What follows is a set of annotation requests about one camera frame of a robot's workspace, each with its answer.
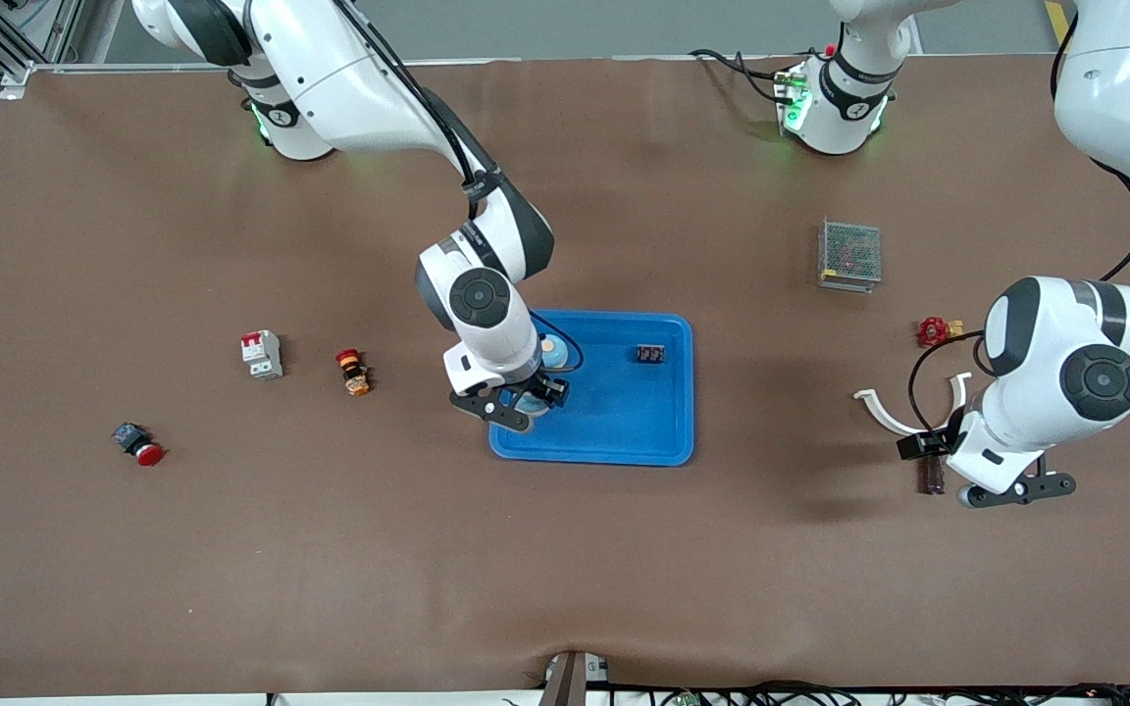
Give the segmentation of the blue plastic tray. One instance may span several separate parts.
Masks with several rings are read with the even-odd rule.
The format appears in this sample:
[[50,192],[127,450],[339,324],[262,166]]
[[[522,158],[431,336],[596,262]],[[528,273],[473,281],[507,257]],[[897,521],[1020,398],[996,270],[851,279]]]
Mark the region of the blue plastic tray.
[[[497,456],[531,462],[678,468],[695,446],[693,329],[668,313],[541,310],[542,333],[564,330],[584,361],[565,374],[570,396],[525,433],[497,426]],[[641,365],[636,345],[667,347],[663,365]]]

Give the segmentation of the white curved plastic clamp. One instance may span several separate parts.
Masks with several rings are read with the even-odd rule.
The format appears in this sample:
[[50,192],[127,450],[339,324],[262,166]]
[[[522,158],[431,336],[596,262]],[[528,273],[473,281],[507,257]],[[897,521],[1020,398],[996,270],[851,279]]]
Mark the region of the white curved plastic clamp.
[[[953,413],[963,411],[965,406],[967,406],[967,392],[968,392],[968,381],[973,377],[970,372],[964,372],[964,374],[956,375],[950,380],[950,387],[953,392],[953,408],[950,412],[946,416],[945,420],[939,425],[939,428],[945,428],[950,421]],[[912,428],[910,425],[901,422],[897,417],[894,417],[879,399],[879,394],[875,392],[873,389],[861,389],[852,395],[857,401],[862,402],[867,413],[873,417],[873,420],[883,426],[890,433],[895,433],[901,437],[913,436],[920,430]]]

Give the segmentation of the red orange emergency stop button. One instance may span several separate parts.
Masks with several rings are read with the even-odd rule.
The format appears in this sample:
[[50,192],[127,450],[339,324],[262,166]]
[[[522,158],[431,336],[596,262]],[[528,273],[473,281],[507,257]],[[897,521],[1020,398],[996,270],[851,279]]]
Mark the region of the red orange emergency stop button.
[[363,361],[358,349],[348,348],[334,354],[334,361],[340,366],[342,384],[350,396],[364,396],[371,390],[368,368]]

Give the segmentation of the brown table mat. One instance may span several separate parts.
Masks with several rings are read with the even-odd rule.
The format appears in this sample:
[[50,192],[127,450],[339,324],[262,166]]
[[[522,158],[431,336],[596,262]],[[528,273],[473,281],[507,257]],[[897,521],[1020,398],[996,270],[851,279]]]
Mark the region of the brown table mat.
[[[692,60],[417,69],[555,229],[525,299],[692,323],[677,469],[506,461],[449,406],[412,284],[466,215],[437,156],[282,160],[220,73],[33,76],[0,104],[0,697],[518,688],[568,650],[664,686],[1130,683],[1130,419],[1051,453],[1074,495],[965,509],[852,398],[901,406],[919,319],[1124,253],[1049,62],[910,60],[847,158]],[[883,232],[873,293],[819,286],[825,221]],[[282,378],[241,359],[260,329]]]

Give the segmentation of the metal mesh power supply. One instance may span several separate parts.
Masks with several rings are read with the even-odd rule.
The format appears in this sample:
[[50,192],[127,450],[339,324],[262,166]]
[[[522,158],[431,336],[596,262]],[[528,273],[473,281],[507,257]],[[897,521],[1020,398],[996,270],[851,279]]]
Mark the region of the metal mesh power supply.
[[883,232],[877,227],[825,221],[819,232],[819,286],[873,293],[883,281]]

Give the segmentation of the red push button black body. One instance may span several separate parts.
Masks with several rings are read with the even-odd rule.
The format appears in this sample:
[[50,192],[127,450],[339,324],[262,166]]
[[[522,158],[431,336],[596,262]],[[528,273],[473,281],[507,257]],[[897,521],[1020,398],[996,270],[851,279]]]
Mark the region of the red push button black body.
[[134,422],[120,424],[112,438],[118,447],[134,459],[138,467],[153,468],[166,455],[165,448],[154,439],[153,434]]

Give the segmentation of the white circuit breaker red switch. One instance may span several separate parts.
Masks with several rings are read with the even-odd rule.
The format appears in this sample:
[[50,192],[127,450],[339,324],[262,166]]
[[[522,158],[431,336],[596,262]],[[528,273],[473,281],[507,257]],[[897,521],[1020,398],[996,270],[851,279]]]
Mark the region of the white circuit breaker red switch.
[[267,329],[240,335],[241,359],[247,366],[247,374],[257,380],[282,378],[280,340]]

